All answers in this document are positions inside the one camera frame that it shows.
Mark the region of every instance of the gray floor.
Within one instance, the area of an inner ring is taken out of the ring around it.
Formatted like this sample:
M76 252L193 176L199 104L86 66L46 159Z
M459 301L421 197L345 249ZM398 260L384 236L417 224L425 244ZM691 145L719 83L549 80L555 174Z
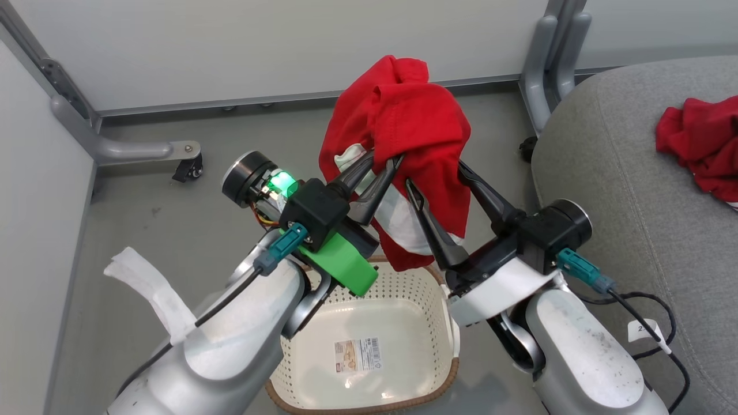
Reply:
M532 135L516 89L460 95L472 124L463 159L516 205L529 192L529 168L517 146ZM220 192L223 173L240 154L259 149L297 177L322 177L317 155L331 116L326 103L275 104L223 113L140 117L109 125L113 139L198 140L205 172L195 182L170 179L176 165L148 164L102 170L84 234L66 334L53 388L51 414L100 414L122 380L166 332L148 303L103 276L110 257L134 247L194 308L227 277L260 236L248 210ZM473 250L493 234L472 204L466 243ZM413 414L545 414L530 378L511 365L485 325L461 330L458 378L438 401ZM260 393L247 414L281 414Z

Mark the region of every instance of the basket bottom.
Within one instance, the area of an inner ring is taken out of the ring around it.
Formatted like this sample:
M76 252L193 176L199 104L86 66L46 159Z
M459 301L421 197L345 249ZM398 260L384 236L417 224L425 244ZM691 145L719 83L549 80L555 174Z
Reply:
M348 340L360 340L355 349L366 357L347 358ZM292 339L291 352L292 393L305 409L400 402L431 393L439 380L429 323L405 299L325 304Z

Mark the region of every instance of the gray fabric sofa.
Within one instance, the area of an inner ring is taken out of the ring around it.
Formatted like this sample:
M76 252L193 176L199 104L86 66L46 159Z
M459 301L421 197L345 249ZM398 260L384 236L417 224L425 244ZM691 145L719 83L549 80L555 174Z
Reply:
M657 153L654 131L667 106L733 95L738 57L614 69L587 79L559 104L533 155L540 202L570 199L590 215L593 237L580 252L619 291L651 292L671 304L672 349L692 376L678 414L738 414L738 213L702 193L674 157ZM658 304L632 302L668 333ZM590 309L627 344L632 318L622 307ZM640 340L627 348L651 346ZM678 369L663 353L639 364L668 406L682 386Z

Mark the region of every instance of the brown basket rim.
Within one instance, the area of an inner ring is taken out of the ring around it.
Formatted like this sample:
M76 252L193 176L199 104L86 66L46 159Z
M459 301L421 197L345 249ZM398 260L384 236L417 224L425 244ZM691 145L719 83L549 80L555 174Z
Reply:
M369 262L387 262L387 257L384 255L375 255L368 259ZM303 267L305 270L310 270L310 267ZM431 266L423 267L424 270L428 271L433 276L438 285L444 285L446 282L438 274L438 271ZM381 412L399 411L401 409L411 408L413 406L425 405L428 402L432 402L441 395L445 394L446 391L451 387L451 384L456 380L456 375L459 369L459 358L454 357L451 359L451 367L449 368L449 375L446 377L443 383L438 386L433 392L422 397L406 399L400 402L388 403L385 405L366 406L364 408L347 408L347 409L302 409L292 406L285 402L282 397L279 396L277 390L272 384L272 380L269 379L264 384L266 393L269 398L279 407L279 409L288 412L293 415L363 415L363 414L378 414Z

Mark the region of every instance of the red and white cloth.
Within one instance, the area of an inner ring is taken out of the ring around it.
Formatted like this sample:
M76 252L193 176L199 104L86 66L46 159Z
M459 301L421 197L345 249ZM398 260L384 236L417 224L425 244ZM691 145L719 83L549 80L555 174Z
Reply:
M738 210L738 96L719 103L687 98L656 125L656 150L675 154L705 192Z
M428 79L423 61L382 58L338 98L318 159L330 181L368 149L374 149L375 172L405 154L372 221L387 260L398 271L433 262L407 201L406 178L413 179L456 242L464 237L469 215L470 192L458 180L458 160L471 128L451 93ZM361 193L372 179L368 174L356 191Z

